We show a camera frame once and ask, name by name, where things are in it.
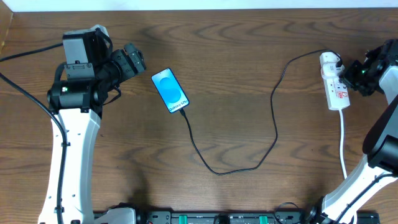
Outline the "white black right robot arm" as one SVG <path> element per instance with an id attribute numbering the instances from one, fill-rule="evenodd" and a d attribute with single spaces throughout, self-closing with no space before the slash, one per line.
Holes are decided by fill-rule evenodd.
<path id="1" fill-rule="evenodd" d="M 388 106 L 367 133 L 363 156 L 354 170 L 312 208 L 307 223 L 350 223 L 356 212 L 379 190 L 397 180 L 397 40 L 390 39 L 355 60 L 348 68 L 335 53 L 320 56 L 330 110 L 348 106 L 347 90 L 385 95 Z"/>

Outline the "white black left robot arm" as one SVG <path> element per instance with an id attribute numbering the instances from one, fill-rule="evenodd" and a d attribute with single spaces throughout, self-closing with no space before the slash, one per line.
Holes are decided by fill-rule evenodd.
<path id="1" fill-rule="evenodd" d="M 63 34 L 66 61 L 47 93 L 53 129 L 50 177 L 39 223 L 96 223 L 91 175 L 108 93 L 146 70 L 132 43 L 113 49 L 104 26 Z"/>

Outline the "blue Galaxy smartphone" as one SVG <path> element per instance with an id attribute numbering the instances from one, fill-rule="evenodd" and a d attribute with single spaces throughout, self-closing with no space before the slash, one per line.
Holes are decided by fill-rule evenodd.
<path id="1" fill-rule="evenodd" d="M 188 97 L 170 68 L 151 76 L 151 80 L 169 113 L 174 113 L 190 104 Z"/>

